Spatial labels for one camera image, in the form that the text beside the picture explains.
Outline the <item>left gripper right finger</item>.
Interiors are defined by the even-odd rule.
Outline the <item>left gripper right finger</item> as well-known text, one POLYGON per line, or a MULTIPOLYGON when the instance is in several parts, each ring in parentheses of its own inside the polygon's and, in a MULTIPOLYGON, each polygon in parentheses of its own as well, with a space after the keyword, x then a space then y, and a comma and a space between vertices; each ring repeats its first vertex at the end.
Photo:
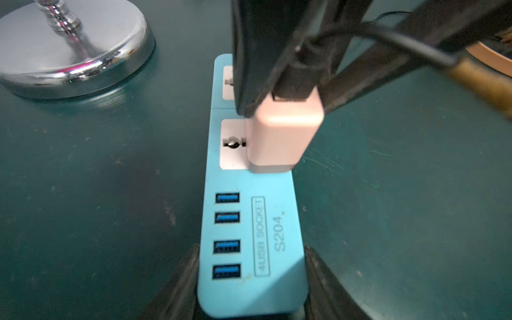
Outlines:
POLYGON ((306 319, 362 319, 362 309, 312 247, 304 247, 309 293, 306 319))

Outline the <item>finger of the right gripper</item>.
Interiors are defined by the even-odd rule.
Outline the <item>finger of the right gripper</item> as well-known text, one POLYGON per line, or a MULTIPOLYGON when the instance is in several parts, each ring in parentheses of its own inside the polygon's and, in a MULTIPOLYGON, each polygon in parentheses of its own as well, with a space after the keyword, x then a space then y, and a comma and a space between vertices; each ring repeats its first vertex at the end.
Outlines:
POLYGON ((327 68, 307 37, 322 1, 232 1, 237 114, 250 118, 272 91, 304 97, 327 68))
MULTIPOLYGON (((424 1, 395 30, 448 53, 511 26, 510 1, 424 1)), ((375 43, 319 88, 326 113, 378 89, 424 64, 375 43)))

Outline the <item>pink USB charger plug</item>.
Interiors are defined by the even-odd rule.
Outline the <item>pink USB charger plug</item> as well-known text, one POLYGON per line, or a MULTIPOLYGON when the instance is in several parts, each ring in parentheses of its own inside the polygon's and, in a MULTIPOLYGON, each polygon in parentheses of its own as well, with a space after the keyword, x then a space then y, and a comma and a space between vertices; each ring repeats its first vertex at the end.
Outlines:
POLYGON ((303 101, 268 94, 245 120, 247 159, 253 173, 286 173, 299 162, 325 117, 318 90, 303 101))

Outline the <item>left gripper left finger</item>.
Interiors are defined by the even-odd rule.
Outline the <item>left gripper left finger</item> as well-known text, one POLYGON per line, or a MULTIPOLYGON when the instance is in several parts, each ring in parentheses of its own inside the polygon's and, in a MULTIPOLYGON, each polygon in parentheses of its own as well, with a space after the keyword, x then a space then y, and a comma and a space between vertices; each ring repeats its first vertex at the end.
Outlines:
POLYGON ((145 307, 138 319, 198 319, 197 282, 199 245, 189 250, 163 289, 145 307))

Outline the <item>light blue power strip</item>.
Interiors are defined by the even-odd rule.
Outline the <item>light blue power strip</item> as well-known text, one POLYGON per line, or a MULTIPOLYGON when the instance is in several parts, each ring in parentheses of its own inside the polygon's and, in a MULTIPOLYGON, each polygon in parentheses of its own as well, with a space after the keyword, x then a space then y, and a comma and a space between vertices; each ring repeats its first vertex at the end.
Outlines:
POLYGON ((291 173, 255 174, 245 120, 227 79, 232 56, 215 59, 197 298, 217 319, 299 310, 308 295, 305 253, 291 173))

